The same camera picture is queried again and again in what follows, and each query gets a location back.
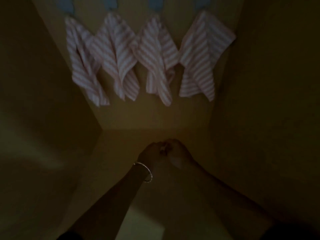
towel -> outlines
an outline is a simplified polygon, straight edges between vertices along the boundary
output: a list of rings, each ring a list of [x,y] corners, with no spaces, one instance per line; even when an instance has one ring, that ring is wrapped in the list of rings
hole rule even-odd
[[[213,68],[235,38],[235,34],[209,12],[198,14],[179,51],[180,63],[185,67],[179,96],[204,93],[209,101],[214,100]]]
[[[148,69],[146,92],[159,95],[162,102],[170,106],[169,84],[175,76],[179,52],[158,15],[146,22],[130,46],[138,61]]]
[[[127,23],[118,14],[110,12],[90,47],[103,69],[114,79],[115,93],[124,101],[125,96],[135,101],[140,89],[132,69],[137,59],[129,47],[134,37]]]
[[[72,80],[84,88],[88,98],[96,105],[109,105],[96,74],[101,64],[90,54],[89,46],[93,40],[92,34],[74,18],[67,16],[66,44],[72,64]]]

cloth fold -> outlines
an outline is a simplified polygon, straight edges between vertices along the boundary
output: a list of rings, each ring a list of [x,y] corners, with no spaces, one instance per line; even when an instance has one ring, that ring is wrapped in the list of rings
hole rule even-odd
[[[102,64],[103,69],[114,79],[115,93],[135,101],[139,82],[133,71],[137,63],[129,44],[135,38],[128,24],[116,13],[110,12],[91,43],[90,51]]]
[[[179,52],[158,15],[146,22],[130,46],[138,61],[148,70],[146,92],[159,95],[162,102],[170,106],[169,84],[175,76],[174,66],[179,62]]]
[[[213,68],[227,47],[236,39],[235,34],[214,15],[201,11],[182,40],[180,63],[185,67],[180,97],[204,93],[214,100]]]
[[[101,64],[90,54],[93,35],[74,18],[67,16],[66,43],[72,64],[72,80],[84,88],[88,98],[96,105],[109,105],[96,74]]]

silver bracelet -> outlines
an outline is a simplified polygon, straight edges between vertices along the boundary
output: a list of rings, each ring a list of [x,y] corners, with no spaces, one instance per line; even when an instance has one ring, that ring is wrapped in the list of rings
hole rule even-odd
[[[145,181],[146,183],[150,183],[150,182],[152,181],[152,178],[153,178],[150,169],[148,169],[148,167],[147,167],[146,165],[144,165],[142,162],[136,161],[136,162],[134,163],[134,165],[137,165],[137,164],[140,164],[140,165],[144,166],[144,167],[149,171],[150,176],[151,176],[151,179],[150,179],[150,180],[144,180],[144,181]]]

person's right hand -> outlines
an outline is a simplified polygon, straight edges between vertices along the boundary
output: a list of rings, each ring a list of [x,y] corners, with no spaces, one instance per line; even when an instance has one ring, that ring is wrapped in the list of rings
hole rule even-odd
[[[190,165],[196,164],[191,153],[181,141],[177,139],[168,139],[164,142],[166,143],[165,153],[175,167],[185,169]]]

hanging cloth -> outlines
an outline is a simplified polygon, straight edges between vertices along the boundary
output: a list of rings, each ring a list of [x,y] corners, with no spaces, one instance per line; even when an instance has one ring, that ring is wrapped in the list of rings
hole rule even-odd
[[[172,95],[169,84],[175,76],[174,66],[179,62],[179,52],[168,30],[153,15],[131,43],[138,61],[148,69],[146,92],[159,95],[170,106]]]
[[[137,59],[129,47],[134,37],[128,24],[118,14],[110,12],[90,47],[93,56],[114,79],[114,91],[122,100],[127,96],[135,101],[140,89],[133,71]]]
[[[214,75],[219,57],[235,40],[235,34],[209,12],[201,11],[182,40],[180,63],[185,67],[180,97],[204,93],[214,100]]]
[[[89,47],[93,40],[92,34],[74,18],[67,16],[66,43],[72,64],[72,80],[84,88],[88,98],[96,105],[109,105],[96,74],[101,64],[90,54]]]

